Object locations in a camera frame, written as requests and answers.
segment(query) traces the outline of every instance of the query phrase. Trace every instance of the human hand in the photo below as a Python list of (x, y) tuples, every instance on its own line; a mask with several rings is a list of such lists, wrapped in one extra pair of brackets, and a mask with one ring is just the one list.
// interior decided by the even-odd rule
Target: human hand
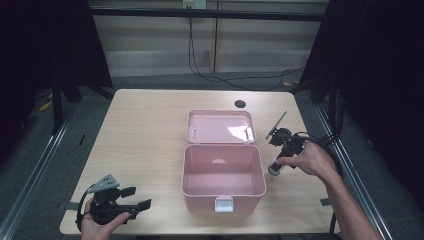
[(305, 141), (303, 151), (294, 157), (281, 157), (276, 160), (280, 165), (300, 168), (303, 172), (325, 180), (332, 173), (337, 173), (333, 159), (327, 152), (311, 141)]
[[(85, 204), (85, 212), (90, 211), (90, 204), (93, 198)], [(105, 225), (100, 225), (93, 220), (90, 213), (84, 215), (81, 222), (81, 239), (82, 240), (107, 240), (112, 232), (123, 224), (131, 216), (128, 212), (119, 214), (114, 220)]]

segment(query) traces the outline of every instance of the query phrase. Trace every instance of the metal frame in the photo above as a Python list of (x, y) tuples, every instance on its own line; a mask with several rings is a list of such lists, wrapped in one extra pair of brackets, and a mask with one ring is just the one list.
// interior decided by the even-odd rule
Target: metal frame
[[(325, 131), (328, 135), (332, 135), (333, 129), (330, 126), (329, 118), (324, 108), (319, 106), (316, 108), (316, 110)], [(380, 212), (375, 206), (374, 201), (365, 188), (361, 178), (358, 175), (358, 172), (355, 169), (355, 165), (352, 163), (352, 160), (350, 159), (345, 147), (343, 146), (342, 141), (337, 139), (334, 141), (332, 146), (337, 157), (340, 159), (345, 175), (348, 177), (350, 183), (352, 183), (353, 190), (355, 191), (355, 194), (360, 201), (363, 210), (368, 216), (368, 219), (370, 219), (371, 223), (380, 232), (384, 239), (393, 239), (384, 221), (384, 218), (381, 216)]]

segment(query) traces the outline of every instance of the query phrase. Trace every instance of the black wall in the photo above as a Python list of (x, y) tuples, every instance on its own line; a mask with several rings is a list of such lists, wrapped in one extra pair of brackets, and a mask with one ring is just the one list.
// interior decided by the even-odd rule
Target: black wall
[(88, 3), (0, 1), (0, 160), (13, 147), (35, 93), (52, 87), (53, 78), (60, 78), (64, 90), (86, 84), (112, 87), (93, 17), (40, 10), (70, 7), (87, 8)]
[(337, 84), (389, 168), (424, 209), (424, 8), (372, 1)]
[[(347, 14), (345, 4), (330, 1), (327, 13)], [(422, 209), (423, 4), (370, 0), (350, 5), (353, 21), (321, 25), (302, 79), (323, 71), (334, 77), (353, 117)], [(312, 89), (315, 99), (329, 91), (328, 79)]]

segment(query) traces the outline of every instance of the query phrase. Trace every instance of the gray carpet floor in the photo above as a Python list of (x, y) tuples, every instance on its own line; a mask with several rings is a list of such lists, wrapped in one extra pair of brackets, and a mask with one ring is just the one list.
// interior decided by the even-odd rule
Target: gray carpet floor
[[(221, 78), (274, 76), (279, 73), (226, 73)], [(113, 79), (115, 91), (120, 88), (141, 89), (209, 89), (209, 90), (266, 90), (287, 91), (300, 79), (301, 72), (280, 78), (252, 78), (212, 82), (194, 74), (127, 77)], [(63, 213), (57, 211), (60, 203), (68, 202), (78, 182), (85, 161), (91, 151), (111, 100), (89, 89), (80, 88), (80, 103), (64, 100), (65, 116), (73, 107), (68, 127), (59, 147), (42, 176), (28, 208), (14, 232), (13, 239), (79, 239), (64, 236), (59, 231)], [(308, 91), (295, 95), (307, 130), (315, 135), (325, 134), (318, 120), (315, 106)], [(19, 141), (7, 164), (0, 168), (0, 219), (3, 221), (25, 186), (39, 161), (53, 129), (53, 109), (40, 112), (45, 98), (38, 98), (36, 106), (20, 132)], [(368, 192), (384, 217), (393, 239), (424, 239), (424, 216), (405, 188), (384, 164), (378, 152), (371, 149), (359, 125), (347, 113), (341, 139), (356, 166)], [(308, 239), (310, 235), (282, 235), (282, 239)], [(135, 239), (113, 236), (112, 239)]]

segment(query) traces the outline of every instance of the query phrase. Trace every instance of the wire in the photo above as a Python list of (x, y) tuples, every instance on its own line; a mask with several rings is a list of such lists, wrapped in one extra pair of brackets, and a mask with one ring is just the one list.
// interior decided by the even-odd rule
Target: wire
[[(189, 68), (190, 70), (197, 76), (201, 77), (204, 80), (207, 80), (209, 82), (214, 82), (214, 83), (226, 83), (229, 84), (231, 86), (237, 87), (237, 88), (241, 88), (244, 90), (248, 90), (248, 91), (271, 91), (274, 89), (277, 89), (278, 87), (281, 86), (282, 82), (283, 82), (283, 77), (290, 75), (292, 73), (298, 72), (298, 71), (303, 71), (305, 69), (305, 67), (301, 67), (301, 68), (297, 68), (297, 69), (287, 69), (283, 72), (281, 72), (278, 75), (273, 75), (273, 76), (260, 76), (260, 77), (237, 77), (237, 78), (228, 78), (228, 79), (222, 79), (219, 77), (215, 77), (215, 76), (205, 76), (202, 73), (200, 73), (199, 68), (197, 67), (197, 63), (196, 63), (196, 58), (195, 58), (195, 54), (194, 54), (194, 40), (193, 40), (193, 21), (191, 18), (189, 18), (189, 25), (190, 25), (190, 37), (189, 37), (189, 53), (188, 53), (188, 62), (189, 62)], [(280, 78), (280, 80), (278, 81), (278, 83), (275, 86), (269, 87), (269, 88), (265, 88), (265, 89), (252, 89), (252, 88), (247, 88), (247, 87), (243, 87), (237, 84), (232, 83), (231, 81), (235, 81), (235, 80), (245, 80), (245, 79), (272, 79), (272, 78)]]

